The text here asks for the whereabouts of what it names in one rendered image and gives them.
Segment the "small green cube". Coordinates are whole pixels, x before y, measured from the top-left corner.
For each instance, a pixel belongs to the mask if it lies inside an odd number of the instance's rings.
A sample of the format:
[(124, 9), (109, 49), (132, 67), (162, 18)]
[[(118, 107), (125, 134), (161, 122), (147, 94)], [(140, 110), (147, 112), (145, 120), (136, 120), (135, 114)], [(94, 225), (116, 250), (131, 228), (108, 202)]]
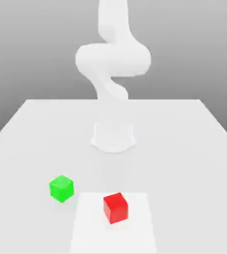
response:
[(67, 176), (60, 175), (49, 182), (50, 195), (59, 202), (65, 202), (74, 195), (74, 182)]

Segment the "small red cube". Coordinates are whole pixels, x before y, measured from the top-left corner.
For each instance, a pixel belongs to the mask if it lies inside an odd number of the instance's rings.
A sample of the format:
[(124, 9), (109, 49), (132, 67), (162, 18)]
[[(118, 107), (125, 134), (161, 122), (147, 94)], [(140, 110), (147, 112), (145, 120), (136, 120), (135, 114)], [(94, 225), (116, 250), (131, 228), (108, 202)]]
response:
[(129, 217), (128, 203), (120, 192), (103, 198), (103, 211), (110, 224), (126, 220)]

